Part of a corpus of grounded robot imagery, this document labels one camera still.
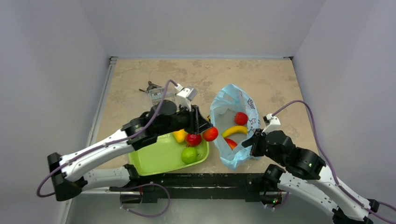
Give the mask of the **red fake apple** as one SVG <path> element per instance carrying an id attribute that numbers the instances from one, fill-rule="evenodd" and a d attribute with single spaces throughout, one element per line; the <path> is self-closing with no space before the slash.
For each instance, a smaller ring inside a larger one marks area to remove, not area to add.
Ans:
<path id="1" fill-rule="evenodd" d="M 187 147 L 196 147 L 202 142 L 202 136 L 200 134 L 187 134 L 185 142 Z"/>

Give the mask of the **red orange fake pear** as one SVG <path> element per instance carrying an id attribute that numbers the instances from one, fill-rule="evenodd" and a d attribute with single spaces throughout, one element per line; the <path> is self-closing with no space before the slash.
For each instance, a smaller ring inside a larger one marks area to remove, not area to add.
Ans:
<path id="1" fill-rule="evenodd" d="M 219 132 L 216 127 L 209 128 L 202 133 L 203 139 L 208 142 L 214 141 L 218 135 Z"/>

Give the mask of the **green fake apple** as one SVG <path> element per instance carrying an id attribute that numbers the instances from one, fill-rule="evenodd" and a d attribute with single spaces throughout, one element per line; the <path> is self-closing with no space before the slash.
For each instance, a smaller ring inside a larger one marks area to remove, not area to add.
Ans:
<path id="1" fill-rule="evenodd" d="M 194 147 L 186 147 L 181 154 L 181 160 L 184 164 L 192 164 L 198 160 L 198 151 Z"/>

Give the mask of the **yellow fake banana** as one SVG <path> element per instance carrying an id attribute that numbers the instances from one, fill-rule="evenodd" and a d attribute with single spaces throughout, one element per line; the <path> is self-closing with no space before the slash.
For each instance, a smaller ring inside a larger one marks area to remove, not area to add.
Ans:
<path id="1" fill-rule="evenodd" d="M 241 134 L 247 135 L 248 129 L 245 126 L 233 126 L 233 127 L 226 129 L 222 133 L 222 137 L 227 138 L 227 137 L 229 137 L 233 134 L 236 134 L 236 133 L 241 133 Z"/>

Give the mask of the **blue printed plastic bag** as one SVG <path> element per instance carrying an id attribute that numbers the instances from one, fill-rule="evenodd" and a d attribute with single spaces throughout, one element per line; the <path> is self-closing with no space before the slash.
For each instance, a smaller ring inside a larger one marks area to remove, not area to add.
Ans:
<path id="1" fill-rule="evenodd" d="M 237 112 L 243 112 L 248 116 L 248 122 L 244 125 L 248 129 L 247 135 L 236 133 L 228 138 L 238 143 L 231 150 L 222 133 L 233 126 Z M 241 143 L 253 136 L 255 129 L 261 127 L 260 116 L 253 99 L 241 88 L 234 84 L 223 87 L 215 96 L 210 106 L 211 123 L 217 128 L 219 136 L 213 141 L 219 152 L 220 161 L 230 170 L 235 171 L 243 162 L 253 158 L 250 155 L 251 147 L 243 147 Z"/>

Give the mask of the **red orange fake fruit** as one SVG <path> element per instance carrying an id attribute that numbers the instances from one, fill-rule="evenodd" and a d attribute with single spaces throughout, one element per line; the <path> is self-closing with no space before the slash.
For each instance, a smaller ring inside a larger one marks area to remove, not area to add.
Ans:
<path id="1" fill-rule="evenodd" d="M 230 138 L 224 138 L 224 140 L 226 141 L 228 146 L 231 148 L 231 150 L 234 150 L 238 146 L 238 143 L 236 143 L 234 140 L 232 140 Z"/>

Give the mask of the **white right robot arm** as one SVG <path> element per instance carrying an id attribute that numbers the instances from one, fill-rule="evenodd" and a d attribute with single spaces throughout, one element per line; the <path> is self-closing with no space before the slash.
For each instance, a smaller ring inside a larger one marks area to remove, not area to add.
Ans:
<path id="1" fill-rule="evenodd" d="M 259 181 L 264 192 L 282 190 L 295 194 L 331 215 L 335 224 L 373 223 L 368 216 L 378 211 L 379 202 L 343 187 L 318 154 L 297 147 L 283 131 L 266 134 L 256 129 L 242 146 L 250 147 L 254 157 L 266 156 L 275 162 Z"/>

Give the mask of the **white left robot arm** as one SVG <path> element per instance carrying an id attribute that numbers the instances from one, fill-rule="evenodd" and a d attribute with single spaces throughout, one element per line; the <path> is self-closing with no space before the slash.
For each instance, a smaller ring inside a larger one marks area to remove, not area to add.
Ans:
<path id="1" fill-rule="evenodd" d="M 159 136 L 179 130 L 202 134 L 212 127 L 213 124 L 201 115 L 197 105 L 176 106 L 174 102 L 165 100 L 102 141 L 72 154 L 49 154 L 50 174 L 47 179 L 52 182 L 52 194 L 57 201 L 66 201 L 83 191 L 103 187 L 104 182 L 108 182 L 110 187 L 133 191 L 139 186 L 139 178 L 129 166 L 117 169 L 110 178 L 95 176 L 93 171 L 111 159 L 155 144 Z"/>

